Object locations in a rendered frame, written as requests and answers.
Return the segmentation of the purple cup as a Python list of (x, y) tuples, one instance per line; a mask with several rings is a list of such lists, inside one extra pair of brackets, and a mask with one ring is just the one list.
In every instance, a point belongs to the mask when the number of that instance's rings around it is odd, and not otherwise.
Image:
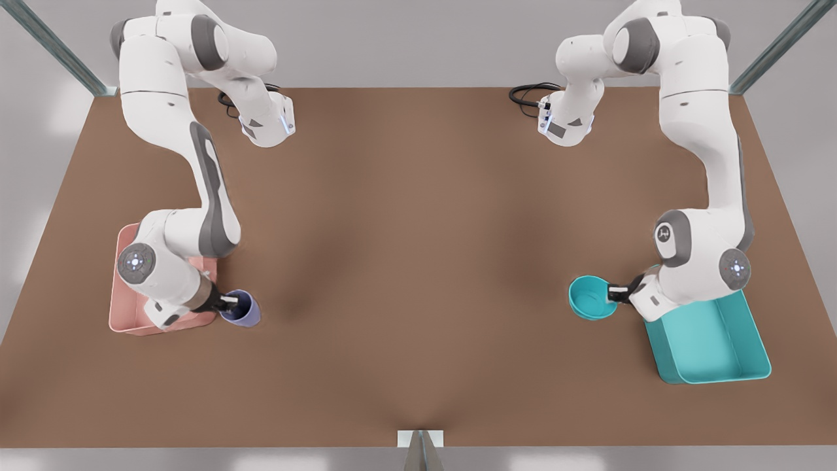
[(242, 326), (245, 328), (254, 327), (259, 324), (261, 317), (261, 310), (259, 304), (253, 296), (243, 290), (233, 290), (225, 293), (224, 296), (236, 296), (239, 303), (234, 307), (227, 307), (227, 310), (220, 312), (219, 315), (230, 324)]

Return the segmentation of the teal bowl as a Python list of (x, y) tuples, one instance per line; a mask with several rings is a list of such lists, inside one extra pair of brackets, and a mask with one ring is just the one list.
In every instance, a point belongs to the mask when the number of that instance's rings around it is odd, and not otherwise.
[(618, 304), (609, 299), (609, 283), (595, 275), (581, 275), (568, 289), (569, 305), (580, 318), (604, 319), (612, 315)]

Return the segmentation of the pink box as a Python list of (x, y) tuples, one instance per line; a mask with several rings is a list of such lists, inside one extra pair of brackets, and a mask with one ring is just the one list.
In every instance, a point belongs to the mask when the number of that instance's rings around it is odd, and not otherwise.
[[(134, 240), (137, 235), (139, 223), (124, 226), (118, 235), (116, 247), (116, 260), (122, 250)], [(217, 281), (217, 258), (192, 257), (189, 258), (191, 265), (211, 281)], [(148, 298), (137, 293), (128, 287), (120, 278), (116, 265), (114, 265), (111, 304), (109, 310), (109, 327), (114, 333), (131, 334), (137, 336), (171, 333), (182, 329), (197, 328), (211, 324), (216, 318), (215, 313), (186, 313), (181, 316), (168, 329), (156, 328), (153, 322), (146, 316), (144, 311)]]

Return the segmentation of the teal box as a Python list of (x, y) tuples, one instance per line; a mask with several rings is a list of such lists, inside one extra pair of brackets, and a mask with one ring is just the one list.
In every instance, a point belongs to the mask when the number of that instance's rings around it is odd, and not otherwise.
[(669, 384), (756, 381), (772, 373), (742, 290), (691, 302), (645, 328), (658, 375)]

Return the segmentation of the silver frame post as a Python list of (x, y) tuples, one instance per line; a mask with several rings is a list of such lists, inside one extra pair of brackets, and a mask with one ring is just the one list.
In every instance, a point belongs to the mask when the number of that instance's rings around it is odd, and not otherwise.
[(117, 87), (102, 83), (63, 40), (55, 35), (54, 31), (42, 21), (42, 18), (39, 18), (27, 6), (24, 0), (0, 0), (0, 8), (3, 8), (93, 96), (113, 97), (116, 95)]
[(437, 454), (443, 447), (443, 431), (398, 431), (398, 447), (407, 448), (403, 471), (445, 471)]
[(729, 93), (742, 96), (759, 79), (776, 65), (793, 45), (803, 38), (812, 27), (819, 23), (830, 10), (837, 5), (837, 0), (812, 0), (808, 5), (787, 24), (787, 27), (772, 40), (771, 44), (756, 57), (744, 71), (730, 84)]

